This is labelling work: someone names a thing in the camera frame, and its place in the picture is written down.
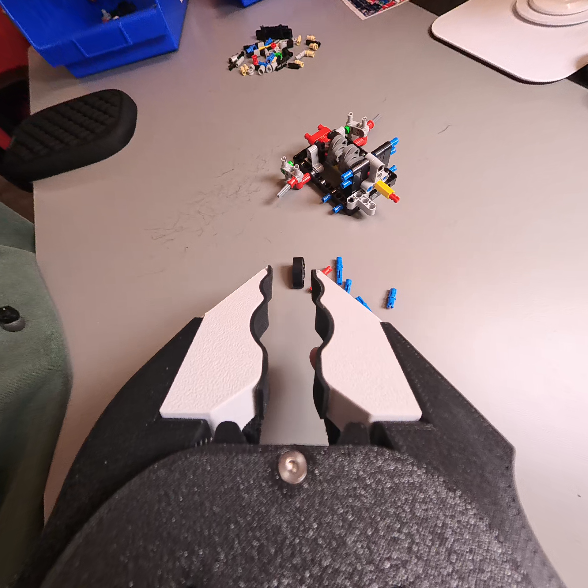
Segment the lego car chassis assembly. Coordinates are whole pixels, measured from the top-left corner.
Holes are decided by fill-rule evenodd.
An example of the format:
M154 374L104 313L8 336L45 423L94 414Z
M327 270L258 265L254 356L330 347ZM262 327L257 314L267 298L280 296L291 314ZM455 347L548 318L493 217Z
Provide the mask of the lego car chassis assembly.
M357 121L349 112L342 126L330 129L318 125L315 133L305 134L308 146L291 159L281 158L284 185L277 198L313 185L334 215L362 212L370 217L376 212L378 196L399 202L394 190L396 166L390 165L399 139L395 137L372 151L366 149L368 136L380 118L377 114Z

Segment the colourful sticker sheet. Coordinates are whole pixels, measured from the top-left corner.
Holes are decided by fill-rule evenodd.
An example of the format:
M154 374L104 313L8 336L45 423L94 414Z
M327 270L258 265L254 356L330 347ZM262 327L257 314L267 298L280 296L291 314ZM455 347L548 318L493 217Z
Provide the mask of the colourful sticker sheet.
M358 18L369 19L407 1L342 1Z

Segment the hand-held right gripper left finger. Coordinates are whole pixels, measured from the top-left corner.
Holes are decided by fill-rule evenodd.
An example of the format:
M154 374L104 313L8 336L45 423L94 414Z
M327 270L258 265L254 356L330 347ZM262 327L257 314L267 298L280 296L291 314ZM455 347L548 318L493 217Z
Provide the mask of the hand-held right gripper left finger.
M245 429L262 421L269 397L268 353L261 337L269 327L273 269L259 271L205 313L160 406L173 419L203 419Z

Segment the scattered lego parts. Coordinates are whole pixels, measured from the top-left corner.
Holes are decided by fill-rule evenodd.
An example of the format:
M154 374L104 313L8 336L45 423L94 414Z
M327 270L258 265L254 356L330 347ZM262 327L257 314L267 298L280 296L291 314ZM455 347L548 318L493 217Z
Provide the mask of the scattered lego parts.
M156 6L156 1L87 1L100 22L125 17Z

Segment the white book stand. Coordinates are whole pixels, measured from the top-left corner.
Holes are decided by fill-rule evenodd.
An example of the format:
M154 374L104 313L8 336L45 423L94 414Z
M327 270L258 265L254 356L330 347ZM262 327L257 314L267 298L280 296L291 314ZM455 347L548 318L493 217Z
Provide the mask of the white book stand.
M559 81L587 65L587 1L467 1L431 32L525 82Z

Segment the pile of small lego pieces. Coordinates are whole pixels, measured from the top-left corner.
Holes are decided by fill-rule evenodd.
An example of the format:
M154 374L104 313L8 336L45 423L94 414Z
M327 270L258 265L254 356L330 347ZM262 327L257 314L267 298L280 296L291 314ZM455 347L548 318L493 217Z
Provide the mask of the pile of small lego pieces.
M302 70L316 56L321 41L314 35L295 35L289 25L261 25L254 41L231 55L227 70L243 77L270 75L282 70Z

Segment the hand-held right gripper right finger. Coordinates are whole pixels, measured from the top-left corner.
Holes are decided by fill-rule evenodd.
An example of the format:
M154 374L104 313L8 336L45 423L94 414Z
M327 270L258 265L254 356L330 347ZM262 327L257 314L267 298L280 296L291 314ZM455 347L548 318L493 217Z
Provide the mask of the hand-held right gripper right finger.
M312 301L317 349L313 399L321 419L337 428L351 422L415 422L422 417L382 321L319 270Z

